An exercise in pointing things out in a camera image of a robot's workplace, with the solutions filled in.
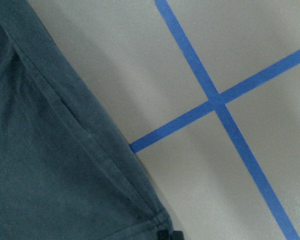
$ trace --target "blue line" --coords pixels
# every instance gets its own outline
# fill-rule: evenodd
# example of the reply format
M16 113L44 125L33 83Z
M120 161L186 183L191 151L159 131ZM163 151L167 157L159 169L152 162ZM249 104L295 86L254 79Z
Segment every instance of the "blue line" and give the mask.
M166 0L156 5L287 240L300 237Z
M232 100L242 96L243 94L246 94L247 92L277 77L278 75L284 73L285 71L295 67L298 64L300 64L300 49L290 54L289 56L279 60L278 62L272 64L266 69L258 72L257 74L245 79L244 81L238 83L237 85L229 88L228 90L224 91L220 95L223 101L227 104ZM186 125L199 119L200 117L198 116L203 117L209 112L214 111L211 104L209 106L203 106L206 104L207 102L201 104L202 107L200 107L201 105L195 107L194 109L188 111L187 113L177 117L176 119L168 122L167 124L159 127L158 129L137 139L136 141L132 142L129 145L130 148L134 153L137 153L142 149L145 149L146 147L156 143L157 141L167 137L168 135L178 131L179 129L185 127Z
M223 101L225 103L229 103L232 100L268 82L269 80L295 67L298 64L300 64L300 49L224 91L223 93L221 93L221 97L223 98Z
M129 146L134 153L137 153L142 149L148 147L149 145L154 144L155 142L165 138L166 136L174 133L184 126L194 122L195 120L202 118L213 110L214 109L210 101L206 101L199 106L196 106L192 110L182 114L176 119L143 136L137 141L134 141Z

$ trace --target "blue tape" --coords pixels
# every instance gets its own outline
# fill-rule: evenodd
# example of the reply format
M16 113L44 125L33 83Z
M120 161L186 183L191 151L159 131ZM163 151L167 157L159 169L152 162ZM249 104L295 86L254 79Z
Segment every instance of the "blue tape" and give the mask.
M268 82L269 80L277 77L285 71L300 64L300 49L289 56L281 59L280 61L272 64L266 69L258 72L257 74L245 79L237 85L229 88L221 93L223 101L227 104L232 100L246 94L247 92L257 88L258 86ZM207 105L205 102L187 113L177 117L176 119L168 122L160 128L148 133L147 135L132 142L129 146L134 153L145 149L146 147L154 144L155 142L167 137L168 135L178 131L186 125L194 122L195 120L207 115L209 112L214 111L211 104Z
M184 57L190 65L194 75L198 79L203 91L213 105L214 110L217 113L222 125L224 126L226 132L232 140L239 155L241 156L246 168L251 174L254 182L256 183L284 236L287 240L299 240L300 237L297 231L292 225L278 197L272 189L269 181L267 180L264 172L262 171L255 156L249 148L242 133L240 132L236 122L231 116L226 103L218 93L215 85L213 84L211 78L209 77L207 71L201 63L190 41L186 37L185 32L180 26L167 1L156 0L155 2L159 12L166 21L169 30L171 31L173 37L175 38L175 41L183 52Z

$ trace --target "white surface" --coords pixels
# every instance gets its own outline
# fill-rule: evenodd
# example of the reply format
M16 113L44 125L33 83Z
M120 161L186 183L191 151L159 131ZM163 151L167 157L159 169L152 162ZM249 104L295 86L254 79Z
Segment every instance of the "white surface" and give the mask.
M154 0L29 0L131 143L207 100ZM170 0L219 92L300 49L300 0ZM300 65L227 105L300 235ZM212 112L140 151L186 240L285 239Z

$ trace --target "dark teal fabric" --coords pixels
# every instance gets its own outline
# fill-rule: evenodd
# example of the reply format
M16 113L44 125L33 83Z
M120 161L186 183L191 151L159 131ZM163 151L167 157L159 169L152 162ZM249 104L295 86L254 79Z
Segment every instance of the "dark teal fabric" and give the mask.
M29 4L0 0L0 240L156 240L165 229L136 156Z

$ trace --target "blue cloth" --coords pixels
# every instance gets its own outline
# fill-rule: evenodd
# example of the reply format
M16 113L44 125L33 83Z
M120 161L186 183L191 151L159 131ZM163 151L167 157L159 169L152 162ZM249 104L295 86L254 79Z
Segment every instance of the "blue cloth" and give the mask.
M170 216L116 125L29 4L0 0L0 240L159 230Z

